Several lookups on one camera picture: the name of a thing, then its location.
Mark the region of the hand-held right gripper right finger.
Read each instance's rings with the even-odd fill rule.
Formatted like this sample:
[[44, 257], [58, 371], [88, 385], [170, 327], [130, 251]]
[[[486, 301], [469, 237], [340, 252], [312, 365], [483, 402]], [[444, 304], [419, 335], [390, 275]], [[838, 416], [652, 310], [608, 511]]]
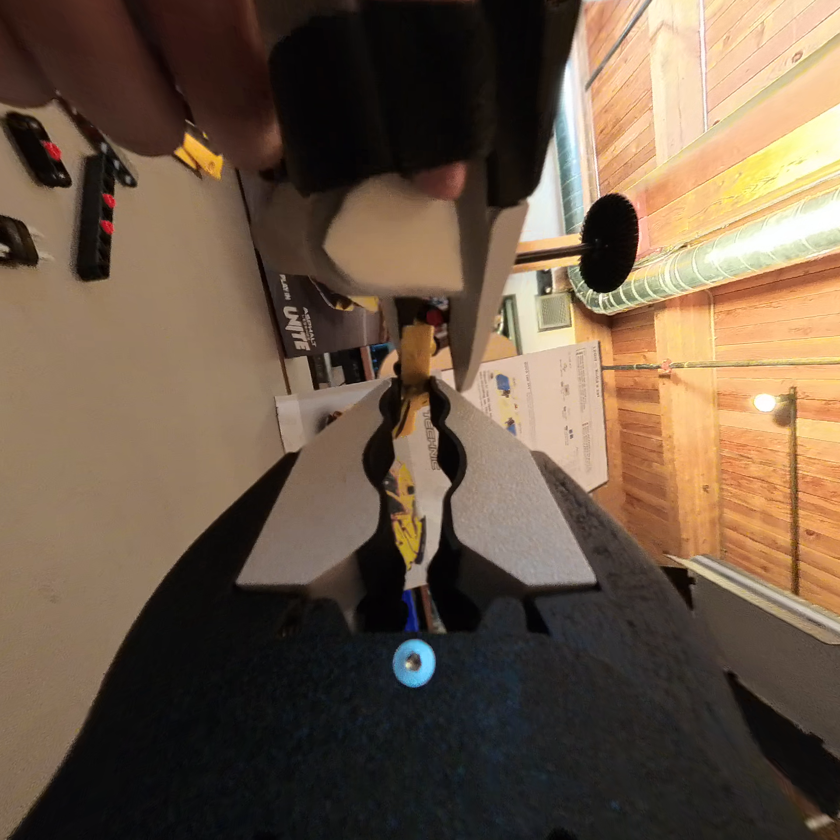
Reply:
[[588, 592], [595, 572], [531, 450], [454, 388], [430, 380], [437, 464], [449, 486], [428, 586], [441, 613], [497, 599]]

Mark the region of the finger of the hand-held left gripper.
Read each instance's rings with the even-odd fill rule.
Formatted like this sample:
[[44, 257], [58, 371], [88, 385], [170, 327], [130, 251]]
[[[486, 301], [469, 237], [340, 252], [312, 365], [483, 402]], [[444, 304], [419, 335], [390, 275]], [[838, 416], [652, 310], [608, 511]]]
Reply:
[[464, 287], [451, 301], [451, 361], [459, 392], [472, 387], [484, 359], [528, 212], [525, 199], [506, 208], [479, 206], [466, 216]]
[[345, 194], [322, 249], [355, 288], [375, 296], [447, 296], [461, 291], [456, 200], [378, 175]]

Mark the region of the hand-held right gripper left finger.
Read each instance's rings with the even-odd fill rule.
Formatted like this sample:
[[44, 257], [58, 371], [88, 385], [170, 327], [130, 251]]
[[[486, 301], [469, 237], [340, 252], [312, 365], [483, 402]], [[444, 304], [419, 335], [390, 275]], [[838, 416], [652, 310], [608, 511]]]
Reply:
[[287, 476], [239, 587], [329, 599], [355, 625], [398, 624], [398, 548], [385, 493], [397, 414], [398, 381], [385, 381], [284, 459]]

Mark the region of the yellow panel black connector assembly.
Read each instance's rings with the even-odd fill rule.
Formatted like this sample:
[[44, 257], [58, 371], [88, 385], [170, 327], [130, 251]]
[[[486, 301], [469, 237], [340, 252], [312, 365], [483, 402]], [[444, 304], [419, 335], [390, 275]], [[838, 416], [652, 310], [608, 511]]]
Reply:
[[417, 415], [429, 405], [432, 362], [448, 346], [449, 309], [443, 298], [404, 297], [395, 303], [400, 349], [394, 375], [401, 402], [392, 436], [397, 440], [413, 434]]

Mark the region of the person's left hand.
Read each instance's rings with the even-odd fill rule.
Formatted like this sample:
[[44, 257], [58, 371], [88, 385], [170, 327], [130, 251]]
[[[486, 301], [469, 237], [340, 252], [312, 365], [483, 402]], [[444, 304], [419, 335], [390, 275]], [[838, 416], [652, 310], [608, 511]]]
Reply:
[[2, 2], [2, 102], [59, 94], [119, 145], [168, 155], [185, 106], [240, 169], [282, 140], [254, 2]]

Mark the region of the toy car set box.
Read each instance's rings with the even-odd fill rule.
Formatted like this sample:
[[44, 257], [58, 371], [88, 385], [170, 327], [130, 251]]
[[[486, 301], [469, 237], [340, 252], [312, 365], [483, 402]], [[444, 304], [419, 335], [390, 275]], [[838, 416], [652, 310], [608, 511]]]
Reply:
[[333, 293], [308, 276], [270, 271], [267, 286], [286, 359], [386, 343], [379, 311], [371, 311]]

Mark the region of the toy car instruction booklet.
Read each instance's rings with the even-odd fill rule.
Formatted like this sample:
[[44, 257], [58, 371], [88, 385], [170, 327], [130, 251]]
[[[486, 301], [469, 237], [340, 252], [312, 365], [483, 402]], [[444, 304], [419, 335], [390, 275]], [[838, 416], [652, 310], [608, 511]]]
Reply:
[[[341, 385], [276, 398], [280, 440], [286, 454], [309, 443], [379, 386], [378, 381]], [[405, 587], [427, 583], [438, 551], [442, 504], [450, 486], [438, 464], [438, 431], [428, 406], [419, 409], [413, 431], [394, 442], [395, 459], [383, 481], [395, 545], [406, 566]]]

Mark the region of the black round floor lamp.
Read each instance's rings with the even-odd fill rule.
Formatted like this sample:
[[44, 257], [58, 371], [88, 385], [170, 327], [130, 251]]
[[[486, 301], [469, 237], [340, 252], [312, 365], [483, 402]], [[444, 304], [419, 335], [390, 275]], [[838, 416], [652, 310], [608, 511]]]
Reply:
[[526, 269], [541, 263], [572, 260], [584, 289], [616, 291], [631, 274], [638, 249], [639, 222], [633, 203], [620, 193], [599, 197], [584, 216], [577, 240], [517, 253], [513, 266]]

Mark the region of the yellow angled brick piece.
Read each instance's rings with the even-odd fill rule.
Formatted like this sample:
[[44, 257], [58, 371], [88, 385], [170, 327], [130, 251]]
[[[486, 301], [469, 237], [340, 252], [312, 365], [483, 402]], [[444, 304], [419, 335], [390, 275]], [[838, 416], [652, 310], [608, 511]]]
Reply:
[[199, 178], [206, 175], [216, 181], [222, 179], [224, 157], [215, 151], [205, 132], [191, 122], [185, 124], [183, 140], [172, 156]]

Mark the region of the group of black pinned beams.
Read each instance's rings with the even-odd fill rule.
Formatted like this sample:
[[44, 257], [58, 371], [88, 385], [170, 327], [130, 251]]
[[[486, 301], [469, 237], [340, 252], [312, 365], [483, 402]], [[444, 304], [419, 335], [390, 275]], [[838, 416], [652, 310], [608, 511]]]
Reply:
[[[110, 277], [114, 211], [118, 186], [134, 188], [138, 177], [127, 158], [98, 127], [63, 98], [58, 103], [92, 148], [85, 157], [80, 185], [76, 274], [82, 281]], [[63, 190], [73, 182], [62, 150], [33, 114], [8, 111], [2, 129], [30, 179], [48, 190]]]

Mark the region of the black grey connector piece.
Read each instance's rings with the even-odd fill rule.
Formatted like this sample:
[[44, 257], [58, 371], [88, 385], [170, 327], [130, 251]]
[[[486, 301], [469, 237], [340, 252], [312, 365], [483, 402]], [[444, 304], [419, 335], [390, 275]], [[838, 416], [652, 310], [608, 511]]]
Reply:
[[13, 268], [36, 268], [52, 255], [44, 249], [43, 235], [22, 220], [1, 215], [1, 265]]

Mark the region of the grey wall vent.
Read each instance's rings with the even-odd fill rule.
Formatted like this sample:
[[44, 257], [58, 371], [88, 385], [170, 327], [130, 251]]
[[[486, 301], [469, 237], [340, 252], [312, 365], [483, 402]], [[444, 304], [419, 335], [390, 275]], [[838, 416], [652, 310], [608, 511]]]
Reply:
[[534, 310], [539, 333], [553, 332], [573, 327], [573, 296], [562, 290], [534, 298]]

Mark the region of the silver ventilation duct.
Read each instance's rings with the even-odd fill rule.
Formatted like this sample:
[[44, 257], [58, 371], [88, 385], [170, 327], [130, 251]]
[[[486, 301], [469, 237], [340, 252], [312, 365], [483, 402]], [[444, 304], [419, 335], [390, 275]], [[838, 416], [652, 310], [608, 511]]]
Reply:
[[838, 250], [838, 96], [835, 50], [638, 182], [632, 272], [596, 293], [569, 268], [577, 301], [612, 316]]

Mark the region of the wall lamp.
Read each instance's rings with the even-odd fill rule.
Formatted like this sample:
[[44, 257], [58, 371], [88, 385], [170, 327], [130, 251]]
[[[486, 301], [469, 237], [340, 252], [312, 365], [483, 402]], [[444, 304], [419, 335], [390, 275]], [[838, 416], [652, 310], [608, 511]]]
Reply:
[[772, 415], [774, 422], [787, 429], [790, 499], [791, 592], [800, 595], [802, 587], [800, 470], [798, 438], [798, 392], [794, 385], [786, 393], [761, 393], [752, 399], [760, 413]]

